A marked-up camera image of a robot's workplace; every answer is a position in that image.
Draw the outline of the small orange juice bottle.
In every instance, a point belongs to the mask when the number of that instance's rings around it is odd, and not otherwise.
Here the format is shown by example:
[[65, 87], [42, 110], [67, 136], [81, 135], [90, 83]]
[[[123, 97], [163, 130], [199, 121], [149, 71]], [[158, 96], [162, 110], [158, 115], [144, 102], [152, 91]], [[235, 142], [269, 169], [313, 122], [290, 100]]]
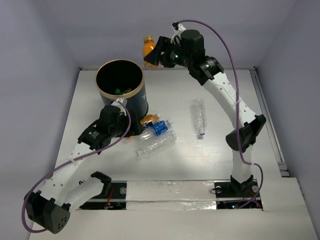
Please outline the small orange juice bottle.
[[[142, 54], [143, 54], [143, 57], [146, 57], [155, 48], [156, 43], [155, 43], [155, 39], [150, 35], [145, 36], [143, 39], [143, 42], [144, 42], [144, 46], [143, 46]], [[148, 69], [155, 69], [158, 67], [158, 65], [153, 65], [146, 61], [144, 61], [144, 66]]]

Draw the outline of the large orange labelled bottle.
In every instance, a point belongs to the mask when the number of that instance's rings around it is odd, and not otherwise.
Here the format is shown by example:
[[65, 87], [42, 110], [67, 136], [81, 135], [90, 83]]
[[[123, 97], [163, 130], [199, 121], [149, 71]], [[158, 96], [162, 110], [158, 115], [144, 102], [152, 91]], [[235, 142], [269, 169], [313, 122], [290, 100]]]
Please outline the large orange labelled bottle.
[[[144, 126], [144, 130], [145, 130], [147, 127], [150, 127], [151, 125], [156, 124], [160, 118], [161, 118], [161, 115], [159, 113], [148, 114], [142, 120], [140, 120], [140, 123]], [[134, 124], [133, 124], [130, 127], [129, 132], [125, 137], [127, 139], [130, 139], [131, 137], [134, 137], [134, 136], [138, 136], [138, 135], [134, 135]]]

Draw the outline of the blue label water bottle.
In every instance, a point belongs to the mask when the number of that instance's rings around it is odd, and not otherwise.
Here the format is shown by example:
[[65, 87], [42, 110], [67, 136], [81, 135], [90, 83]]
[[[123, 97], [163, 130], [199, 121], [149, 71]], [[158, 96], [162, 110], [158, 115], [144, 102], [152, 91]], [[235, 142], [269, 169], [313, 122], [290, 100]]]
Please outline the blue label water bottle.
[[171, 120], [162, 120], [149, 127], [147, 127], [140, 135], [139, 142], [144, 143], [145, 141], [158, 137], [171, 128], [173, 121]]

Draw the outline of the clear bottle front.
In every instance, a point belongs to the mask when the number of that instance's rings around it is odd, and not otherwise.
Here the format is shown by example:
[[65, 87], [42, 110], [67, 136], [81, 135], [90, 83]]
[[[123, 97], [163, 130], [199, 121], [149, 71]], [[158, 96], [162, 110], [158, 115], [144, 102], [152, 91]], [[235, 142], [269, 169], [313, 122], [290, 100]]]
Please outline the clear bottle front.
[[160, 135], [154, 139], [149, 140], [147, 143], [143, 144], [136, 150], [136, 154], [138, 157], [144, 155], [150, 155], [156, 151], [164, 149], [172, 144], [174, 144], [177, 140], [177, 135], [173, 130], [170, 130], [163, 135]]

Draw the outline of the red cap clear bottle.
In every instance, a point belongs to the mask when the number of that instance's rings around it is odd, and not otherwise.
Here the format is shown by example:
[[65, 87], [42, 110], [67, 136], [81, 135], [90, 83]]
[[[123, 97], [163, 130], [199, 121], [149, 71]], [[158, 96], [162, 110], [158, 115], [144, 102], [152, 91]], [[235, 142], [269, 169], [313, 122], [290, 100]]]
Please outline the red cap clear bottle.
[[128, 88], [128, 89], [126, 89], [126, 90], [124, 90], [123, 92], [122, 92], [122, 94], [128, 94], [128, 93], [130, 93], [130, 92], [132, 92], [133, 90], [131, 89], [131, 88]]

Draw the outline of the clear bottle blue cap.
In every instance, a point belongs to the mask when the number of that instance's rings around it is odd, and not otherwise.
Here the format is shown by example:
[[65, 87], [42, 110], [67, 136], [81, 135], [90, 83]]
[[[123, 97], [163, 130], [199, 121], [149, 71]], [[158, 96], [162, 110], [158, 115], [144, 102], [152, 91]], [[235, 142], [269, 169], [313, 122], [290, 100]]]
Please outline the clear bottle blue cap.
[[192, 101], [191, 116], [197, 135], [203, 137], [206, 134], [207, 117], [205, 102], [202, 98], [196, 98]]

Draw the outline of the green soda bottle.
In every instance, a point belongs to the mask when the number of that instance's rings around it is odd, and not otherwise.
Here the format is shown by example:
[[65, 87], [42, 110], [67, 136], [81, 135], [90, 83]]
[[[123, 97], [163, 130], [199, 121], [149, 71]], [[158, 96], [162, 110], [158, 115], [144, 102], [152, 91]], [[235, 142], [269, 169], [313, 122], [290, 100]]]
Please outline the green soda bottle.
[[116, 88], [115, 91], [114, 91], [114, 94], [115, 95], [121, 95], [122, 91], [119, 88]]

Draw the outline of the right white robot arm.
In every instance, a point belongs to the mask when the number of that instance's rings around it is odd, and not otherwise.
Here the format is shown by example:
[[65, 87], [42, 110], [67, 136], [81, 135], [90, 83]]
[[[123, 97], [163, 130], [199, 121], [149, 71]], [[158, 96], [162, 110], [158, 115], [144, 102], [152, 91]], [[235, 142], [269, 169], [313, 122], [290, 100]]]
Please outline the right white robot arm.
[[252, 147], [266, 118], [263, 114], [257, 115], [237, 97], [221, 64], [206, 55], [203, 35], [189, 29], [179, 30], [172, 38], [160, 36], [154, 47], [143, 51], [143, 60], [154, 66], [187, 68], [191, 77], [217, 100], [234, 127], [225, 137], [232, 149], [230, 190], [235, 196], [246, 193], [253, 182]]

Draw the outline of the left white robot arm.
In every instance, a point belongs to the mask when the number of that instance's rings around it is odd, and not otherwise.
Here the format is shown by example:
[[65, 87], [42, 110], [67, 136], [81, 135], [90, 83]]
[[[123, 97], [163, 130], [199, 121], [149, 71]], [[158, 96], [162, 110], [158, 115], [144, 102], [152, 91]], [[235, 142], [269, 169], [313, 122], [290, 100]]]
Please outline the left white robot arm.
[[99, 155], [125, 137], [144, 130], [136, 111], [118, 101], [106, 105], [99, 118], [78, 137], [73, 152], [61, 165], [43, 176], [25, 195], [22, 225], [29, 233], [59, 233], [71, 213], [92, 197], [104, 198], [111, 191], [111, 177], [82, 170], [86, 158]]

